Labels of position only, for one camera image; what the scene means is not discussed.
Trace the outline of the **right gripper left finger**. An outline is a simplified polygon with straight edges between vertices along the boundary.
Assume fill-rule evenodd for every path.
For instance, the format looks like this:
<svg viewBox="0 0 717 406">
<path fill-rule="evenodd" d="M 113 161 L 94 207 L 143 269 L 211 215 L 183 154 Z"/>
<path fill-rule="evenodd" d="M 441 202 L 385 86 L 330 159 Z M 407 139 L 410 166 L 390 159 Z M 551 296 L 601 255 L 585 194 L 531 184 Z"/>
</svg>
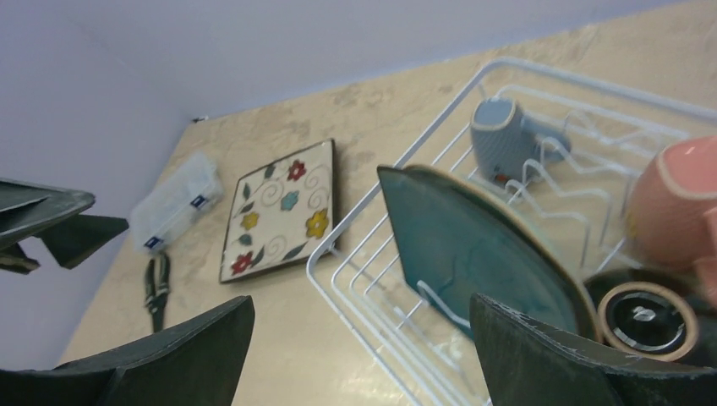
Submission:
<svg viewBox="0 0 717 406">
<path fill-rule="evenodd" d="M 255 324 L 238 296 L 185 322 L 52 370 L 2 370 L 3 405 L 229 405 Z"/>
</svg>

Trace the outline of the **dark teal plate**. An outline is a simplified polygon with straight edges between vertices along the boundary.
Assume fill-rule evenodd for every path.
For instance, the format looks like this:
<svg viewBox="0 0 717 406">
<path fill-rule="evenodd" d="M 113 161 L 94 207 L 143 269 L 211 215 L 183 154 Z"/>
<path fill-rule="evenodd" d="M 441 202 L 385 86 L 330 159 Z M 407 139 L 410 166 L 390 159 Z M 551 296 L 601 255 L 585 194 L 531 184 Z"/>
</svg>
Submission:
<svg viewBox="0 0 717 406">
<path fill-rule="evenodd" d="M 505 201 L 430 166 L 376 172 L 406 284 L 467 337 L 469 300 L 483 294 L 601 341 L 583 283 Z"/>
</svg>

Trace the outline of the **grey blue mug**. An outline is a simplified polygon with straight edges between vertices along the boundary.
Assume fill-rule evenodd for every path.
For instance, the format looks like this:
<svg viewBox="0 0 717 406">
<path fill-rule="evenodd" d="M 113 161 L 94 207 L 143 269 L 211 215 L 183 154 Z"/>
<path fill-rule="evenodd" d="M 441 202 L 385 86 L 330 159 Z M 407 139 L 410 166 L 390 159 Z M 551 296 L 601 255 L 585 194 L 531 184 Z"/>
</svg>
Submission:
<svg viewBox="0 0 717 406">
<path fill-rule="evenodd" d="M 541 141 L 556 140 L 566 151 L 572 142 L 562 129 L 541 123 L 527 115 L 511 98 L 491 97 L 476 107 L 470 134 L 480 175 L 494 184 L 523 179 L 523 164 L 534 159 L 558 162 L 563 155 L 542 146 Z"/>
</svg>

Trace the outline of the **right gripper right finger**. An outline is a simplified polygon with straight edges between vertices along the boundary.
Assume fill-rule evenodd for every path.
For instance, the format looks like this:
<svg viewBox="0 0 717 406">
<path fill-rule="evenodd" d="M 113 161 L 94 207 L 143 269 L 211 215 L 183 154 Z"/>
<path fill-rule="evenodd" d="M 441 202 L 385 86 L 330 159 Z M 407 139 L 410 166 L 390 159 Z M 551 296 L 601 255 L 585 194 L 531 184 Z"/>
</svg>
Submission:
<svg viewBox="0 0 717 406">
<path fill-rule="evenodd" d="M 628 354 L 483 294 L 474 345 L 494 405 L 714 405 L 716 371 Z"/>
</svg>

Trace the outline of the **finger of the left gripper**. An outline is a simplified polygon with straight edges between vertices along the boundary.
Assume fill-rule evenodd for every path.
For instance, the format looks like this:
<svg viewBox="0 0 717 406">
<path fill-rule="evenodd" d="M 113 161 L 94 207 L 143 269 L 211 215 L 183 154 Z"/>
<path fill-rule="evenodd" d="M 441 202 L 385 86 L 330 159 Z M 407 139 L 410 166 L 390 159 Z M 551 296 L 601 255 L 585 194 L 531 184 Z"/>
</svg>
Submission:
<svg viewBox="0 0 717 406">
<path fill-rule="evenodd" d="M 92 207 L 96 197 L 86 191 L 1 179 L 1 268 L 27 275 L 40 263 L 20 246 L 27 238 Z"/>
<path fill-rule="evenodd" d="M 40 232 L 39 238 L 62 268 L 74 269 L 128 228 L 122 217 L 78 214 Z"/>
</svg>

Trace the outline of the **brown glazed bowl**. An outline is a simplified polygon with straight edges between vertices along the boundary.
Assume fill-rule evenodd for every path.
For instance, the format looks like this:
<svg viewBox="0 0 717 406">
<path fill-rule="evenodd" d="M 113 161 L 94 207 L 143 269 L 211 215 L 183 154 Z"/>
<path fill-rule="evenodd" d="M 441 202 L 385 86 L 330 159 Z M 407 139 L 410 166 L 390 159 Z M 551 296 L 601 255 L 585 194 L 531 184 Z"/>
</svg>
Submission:
<svg viewBox="0 0 717 406">
<path fill-rule="evenodd" d="M 606 344 L 642 357 L 716 366 L 716 309 L 687 278 L 644 268 L 584 280 Z"/>
</svg>

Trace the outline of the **pink floral mug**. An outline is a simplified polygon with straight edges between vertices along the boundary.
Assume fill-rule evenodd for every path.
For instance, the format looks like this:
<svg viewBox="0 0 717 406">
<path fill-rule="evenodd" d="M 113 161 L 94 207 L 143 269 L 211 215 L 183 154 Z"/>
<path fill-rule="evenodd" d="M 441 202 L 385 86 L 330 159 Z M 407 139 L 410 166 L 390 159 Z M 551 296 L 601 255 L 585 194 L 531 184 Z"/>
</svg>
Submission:
<svg viewBox="0 0 717 406">
<path fill-rule="evenodd" d="M 716 137 L 669 145 L 633 186 L 627 235 L 650 264 L 693 272 L 716 305 Z"/>
</svg>

